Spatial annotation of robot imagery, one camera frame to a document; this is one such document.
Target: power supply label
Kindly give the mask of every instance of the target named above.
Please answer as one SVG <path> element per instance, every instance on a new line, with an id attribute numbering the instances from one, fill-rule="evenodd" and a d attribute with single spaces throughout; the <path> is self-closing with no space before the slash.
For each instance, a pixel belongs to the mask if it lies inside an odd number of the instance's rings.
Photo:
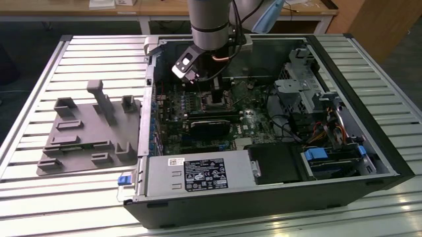
<path id="1" fill-rule="evenodd" d="M 204 159 L 184 162 L 184 189 L 188 192 L 227 189 L 224 159 Z"/>

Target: gray floor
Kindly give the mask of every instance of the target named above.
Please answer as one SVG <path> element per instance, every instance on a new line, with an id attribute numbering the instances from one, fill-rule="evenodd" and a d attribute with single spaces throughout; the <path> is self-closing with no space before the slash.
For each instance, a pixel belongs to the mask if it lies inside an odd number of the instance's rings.
<path id="1" fill-rule="evenodd" d="M 160 22 L 151 25 L 154 34 L 187 34 L 190 24 Z M 0 142 L 3 142 L 61 35 L 136 35 L 136 22 L 55 22 L 45 31 L 40 22 L 0 23 L 0 43 L 20 70 L 20 79 L 0 86 Z M 382 65 L 411 100 L 422 108 L 422 19 Z"/>

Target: table leg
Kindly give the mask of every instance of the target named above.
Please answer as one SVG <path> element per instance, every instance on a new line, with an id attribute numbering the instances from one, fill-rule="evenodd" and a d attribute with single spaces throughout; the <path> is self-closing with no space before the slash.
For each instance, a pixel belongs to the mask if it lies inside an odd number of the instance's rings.
<path id="1" fill-rule="evenodd" d="M 331 20 L 333 20 L 333 16 L 324 16 L 322 18 L 322 20 L 318 22 L 318 25 L 315 27 L 314 34 L 320 35 L 326 33 Z"/>
<path id="2" fill-rule="evenodd" d="M 151 18 L 150 18 L 150 16 L 139 16 L 138 21 L 139 21 L 139 25 L 140 25 L 142 34 L 151 35 L 151 29 L 150 29 Z"/>

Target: barcode sticker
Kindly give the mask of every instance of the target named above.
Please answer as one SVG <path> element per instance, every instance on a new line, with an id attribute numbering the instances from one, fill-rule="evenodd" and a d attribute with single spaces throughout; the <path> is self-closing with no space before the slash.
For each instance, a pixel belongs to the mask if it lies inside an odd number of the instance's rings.
<path id="1" fill-rule="evenodd" d="M 184 158 L 170 158 L 168 166 L 183 165 Z"/>

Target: aluminum slotted table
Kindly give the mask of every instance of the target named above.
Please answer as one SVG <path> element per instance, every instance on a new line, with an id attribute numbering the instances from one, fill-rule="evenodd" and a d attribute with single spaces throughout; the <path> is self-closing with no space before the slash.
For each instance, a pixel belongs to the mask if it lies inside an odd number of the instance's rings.
<path id="1" fill-rule="evenodd" d="M 422 115 L 357 41 L 343 35 L 316 37 L 417 174 L 395 188 L 341 208 L 147 230 L 116 197 L 118 177 L 132 167 L 37 176 L 57 97 L 92 103 L 87 81 L 101 79 L 111 100 L 128 94 L 143 99 L 146 37 L 61 38 L 0 149 L 1 236 L 405 236 L 422 231 Z"/>

